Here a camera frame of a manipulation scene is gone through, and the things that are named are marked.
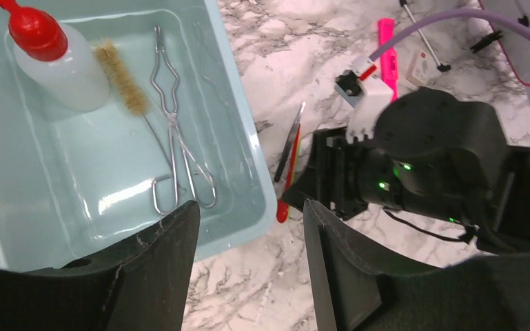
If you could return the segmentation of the metal tweezers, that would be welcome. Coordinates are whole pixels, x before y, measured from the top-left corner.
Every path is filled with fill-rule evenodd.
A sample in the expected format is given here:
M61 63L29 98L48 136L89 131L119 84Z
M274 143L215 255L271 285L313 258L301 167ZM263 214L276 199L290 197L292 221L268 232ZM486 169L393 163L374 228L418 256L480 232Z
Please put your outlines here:
M281 180L281 177L283 175L283 171L285 169L285 165L287 163L287 160L289 159L289 154L290 154L290 152L292 150L293 143L296 140L298 128L299 128L299 125L300 125L300 119L301 119L301 117L303 115L303 111L304 111L306 105L307 105L307 103L305 101L301 103L301 105L300 105L300 107L298 109L298 112L297 112L297 114L295 116L295 119L294 119L294 122L292 124L292 127L290 128L289 133L287 134L287 139L286 139L283 151L281 153L281 157L279 159L279 163L278 163L277 169L276 169L275 174L274 174L274 178L273 178L274 183L278 183Z

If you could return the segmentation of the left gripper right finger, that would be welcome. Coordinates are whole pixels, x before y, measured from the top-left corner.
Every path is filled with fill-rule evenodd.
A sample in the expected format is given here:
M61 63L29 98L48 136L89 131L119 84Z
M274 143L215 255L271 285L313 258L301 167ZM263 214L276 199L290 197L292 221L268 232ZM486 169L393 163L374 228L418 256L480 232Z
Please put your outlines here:
M530 330L530 254L437 268L308 200L303 225L319 330Z

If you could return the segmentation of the tan test tube brush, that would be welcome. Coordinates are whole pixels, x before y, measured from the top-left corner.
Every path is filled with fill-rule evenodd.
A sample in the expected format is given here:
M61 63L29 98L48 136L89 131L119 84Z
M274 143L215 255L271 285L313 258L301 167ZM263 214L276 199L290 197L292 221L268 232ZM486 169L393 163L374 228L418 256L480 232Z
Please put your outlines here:
M178 195L180 187L174 176L174 166L172 165L172 159L167 154L167 150L161 143L158 133L147 119L147 113L150 109L150 102L143 91L143 88L138 84L129 68L122 60L116 46L110 40L95 44L93 52L96 59L101 64L105 74L109 78L110 83L118 92L123 105L126 107L128 112L133 116L141 117L145 121L147 128L154 136L154 139L156 140L156 143L160 151L163 153L168 167L172 172L172 179L174 180L174 193L175 195Z

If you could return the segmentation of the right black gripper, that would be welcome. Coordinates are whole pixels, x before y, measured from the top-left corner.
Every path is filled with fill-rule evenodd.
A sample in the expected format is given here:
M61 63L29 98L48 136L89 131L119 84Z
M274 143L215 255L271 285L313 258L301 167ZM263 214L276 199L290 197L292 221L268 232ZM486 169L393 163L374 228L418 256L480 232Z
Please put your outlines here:
M307 165L282 200L296 209L316 200L345 220L373 203L474 222L482 210L473 203L488 204L508 156L493 106L420 88L386 107L373 137L348 142L344 128L315 131Z

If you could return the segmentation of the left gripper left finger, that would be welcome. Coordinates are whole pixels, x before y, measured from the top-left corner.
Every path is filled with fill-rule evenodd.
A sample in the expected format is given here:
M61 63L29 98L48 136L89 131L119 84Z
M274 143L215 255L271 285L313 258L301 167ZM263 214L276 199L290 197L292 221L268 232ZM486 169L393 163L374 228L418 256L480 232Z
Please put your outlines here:
M0 330L180 330L200 220L188 201L62 268L0 269Z

